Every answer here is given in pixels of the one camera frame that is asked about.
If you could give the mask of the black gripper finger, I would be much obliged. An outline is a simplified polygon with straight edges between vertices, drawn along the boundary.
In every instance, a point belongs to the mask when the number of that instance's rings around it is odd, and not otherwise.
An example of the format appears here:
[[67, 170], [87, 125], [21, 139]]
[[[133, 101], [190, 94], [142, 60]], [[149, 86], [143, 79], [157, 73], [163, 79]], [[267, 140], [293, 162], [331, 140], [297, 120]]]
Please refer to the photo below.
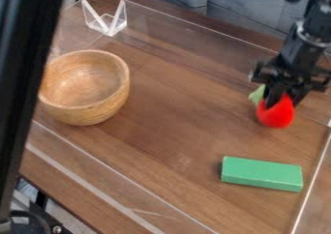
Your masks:
[[293, 103], [298, 105], [311, 91], [310, 85], [295, 86], [293, 88]]
[[282, 81], [271, 81], [265, 92], [266, 107], [273, 108], [287, 92], [287, 86]]

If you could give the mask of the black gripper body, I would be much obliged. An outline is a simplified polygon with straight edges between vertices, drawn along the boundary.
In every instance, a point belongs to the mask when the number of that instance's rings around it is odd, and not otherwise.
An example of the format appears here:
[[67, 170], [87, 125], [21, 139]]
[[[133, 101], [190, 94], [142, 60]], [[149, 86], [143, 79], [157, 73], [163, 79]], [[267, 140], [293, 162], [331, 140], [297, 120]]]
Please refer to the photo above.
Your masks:
[[250, 80], [266, 85], [282, 81], [293, 97], [295, 86], [310, 85], [311, 90], [325, 92], [331, 83], [331, 71], [318, 66], [318, 60], [331, 41], [313, 41], [301, 26], [291, 28], [283, 47], [267, 61], [259, 61]]

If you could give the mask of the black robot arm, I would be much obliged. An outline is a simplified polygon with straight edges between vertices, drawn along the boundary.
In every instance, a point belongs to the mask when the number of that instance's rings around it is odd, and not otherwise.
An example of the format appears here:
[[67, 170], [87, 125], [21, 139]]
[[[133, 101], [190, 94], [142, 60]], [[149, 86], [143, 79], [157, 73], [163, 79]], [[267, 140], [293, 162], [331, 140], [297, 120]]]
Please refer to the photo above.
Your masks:
[[[285, 0], [295, 4], [301, 0]], [[310, 0], [305, 17], [298, 20], [278, 54], [259, 61], [250, 80], [266, 85], [263, 98], [273, 108], [285, 94], [298, 105], [310, 91], [325, 92], [331, 84], [331, 70], [318, 65], [331, 47], [331, 0]]]

